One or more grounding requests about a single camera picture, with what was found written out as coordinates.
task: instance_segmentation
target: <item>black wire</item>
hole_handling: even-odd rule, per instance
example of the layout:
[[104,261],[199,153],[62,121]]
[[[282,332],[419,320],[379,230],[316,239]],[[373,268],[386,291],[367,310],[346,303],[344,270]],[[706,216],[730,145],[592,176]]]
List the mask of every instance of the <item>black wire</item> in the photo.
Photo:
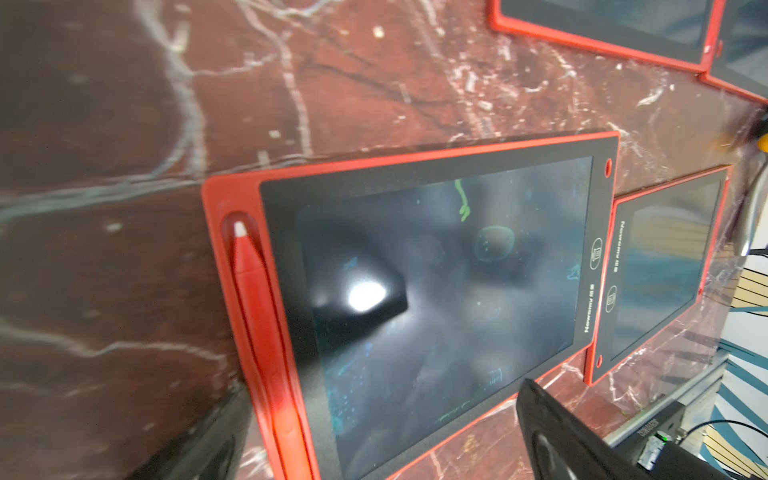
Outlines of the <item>black wire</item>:
[[752,270],[751,268],[746,268],[746,267],[744,267],[744,269],[745,269],[747,272],[757,273],[757,274],[758,274],[758,275],[760,275],[760,276],[767,276],[765,273],[763,273],[763,272],[758,272],[757,270]]
[[[720,447],[725,449],[725,447],[723,447],[719,442],[717,444]],[[719,451],[715,450],[713,448],[714,445],[708,444],[706,441],[704,442],[704,445],[709,449],[710,454],[714,457],[715,460],[717,460],[719,463],[721,463],[722,465],[724,465],[727,468],[729,468],[732,472],[736,472],[737,474],[742,475],[742,474],[739,473],[739,470],[740,470],[742,472],[746,472],[748,475],[751,475],[751,478],[760,478],[760,479],[764,480],[764,477],[762,476],[762,474],[755,472],[751,468],[744,468],[743,466],[734,464],[733,461],[730,458],[727,458],[725,455],[723,455],[722,452],[719,452]]]
[[746,291],[747,291],[747,292],[749,292],[749,293],[754,293],[755,295],[760,295],[760,296],[764,296],[764,297],[768,298],[768,295],[763,295],[762,293],[753,292],[752,290],[750,290],[750,289],[748,289],[748,288],[744,288],[743,286],[739,286],[739,287],[737,288],[737,290],[738,290],[739,288],[741,288],[742,290],[746,290]]
[[688,430],[688,433],[686,433],[685,436],[682,439],[678,440],[677,444],[678,445],[682,445],[683,442],[685,442],[685,439],[690,437],[691,433],[697,431],[698,429],[700,429],[702,427],[706,427],[707,425],[714,425],[715,423],[735,423],[736,425],[741,425],[742,427],[747,427],[748,429],[752,429],[755,432],[760,433],[762,436],[764,436],[765,438],[768,439],[768,433],[765,433],[763,430],[760,430],[760,429],[758,429],[756,427],[753,427],[752,425],[749,425],[749,424],[744,423],[744,422],[738,422],[736,420],[710,420],[709,422],[700,423],[699,425],[696,425],[695,427],[693,427],[691,430]]
[[745,279],[745,280],[749,280],[749,281],[750,281],[750,282],[752,282],[752,283],[757,283],[757,284],[758,284],[758,285],[760,285],[760,286],[768,286],[768,285],[766,285],[765,283],[760,283],[760,282],[758,282],[757,280],[752,280],[751,278],[748,278],[748,277],[746,277],[746,276],[743,276],[742,278],[743,278],[743,279]]

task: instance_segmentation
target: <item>yellow object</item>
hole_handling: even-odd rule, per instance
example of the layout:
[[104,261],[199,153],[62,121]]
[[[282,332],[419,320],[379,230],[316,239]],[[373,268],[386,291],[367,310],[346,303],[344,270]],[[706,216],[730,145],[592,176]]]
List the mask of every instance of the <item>yellow object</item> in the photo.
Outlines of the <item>yellow object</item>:
[[768,154],[768,134],[763,135],[757,141],[757,147]]
[[704,444],[712,456],[720,463],[728,465],[734,472],[745,477],[752,475],[757,478],[768,478],[768,468],[758,465],[741,454],[712,426],[707,427],[704,434]]

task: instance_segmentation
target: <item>wall-mounted tablet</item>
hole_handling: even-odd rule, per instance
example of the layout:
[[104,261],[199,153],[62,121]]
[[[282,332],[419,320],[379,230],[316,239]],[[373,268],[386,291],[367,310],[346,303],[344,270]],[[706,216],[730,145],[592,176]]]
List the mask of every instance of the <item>wall-mounted tablet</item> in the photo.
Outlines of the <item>wall-mounted tablet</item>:
[[493,28],[702,72],[724,0],[490,0]]
[[701,80],[768,102],[768,0],[728,0],[711,64]]
[[[607,132],[208,180],[272,465],[305,452],[315,480],[386,478],[585,349],[617,149]],[[268,310],[236,288],[236,222],[263,259]],[[276,346],[260,345],[272,330]],[[275,362],[285,373],[265,379]],[[283,435],[281,414],[303,434]]]
[[597,382],[699,302],[730,171],[717,167],[616,199],[586,383]]

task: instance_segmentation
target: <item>red stylus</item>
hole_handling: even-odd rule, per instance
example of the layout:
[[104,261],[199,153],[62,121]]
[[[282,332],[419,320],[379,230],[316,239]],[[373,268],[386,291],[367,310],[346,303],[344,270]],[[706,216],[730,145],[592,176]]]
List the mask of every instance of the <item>red stylus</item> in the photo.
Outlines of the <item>red stylus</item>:
[[251,333],[251,346],[266,390],[267,405],[272,412],[272,429],[283,471],[286,480],[311,480],[312,471],[290,389],[266,268],[245,224],[236,222],[234,229],[235,284]]

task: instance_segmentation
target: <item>red marble surface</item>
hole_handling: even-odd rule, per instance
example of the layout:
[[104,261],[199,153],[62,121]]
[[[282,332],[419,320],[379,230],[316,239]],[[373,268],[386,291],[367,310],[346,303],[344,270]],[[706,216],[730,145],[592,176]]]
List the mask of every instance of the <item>red marble surface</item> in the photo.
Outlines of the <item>red marble surface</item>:
[[[594,388],[582,356],[542,383],[606,435],[714,352],[757,104],[496,34],[481,0],[11,0],[0,25],[4,478],[124,478],[237,377],[213,174],[610,129],[619,194],[734,164],[700,307]],[[401,478],[530,478],[505,407]],[[252,433],[240,478],[269,473]]]

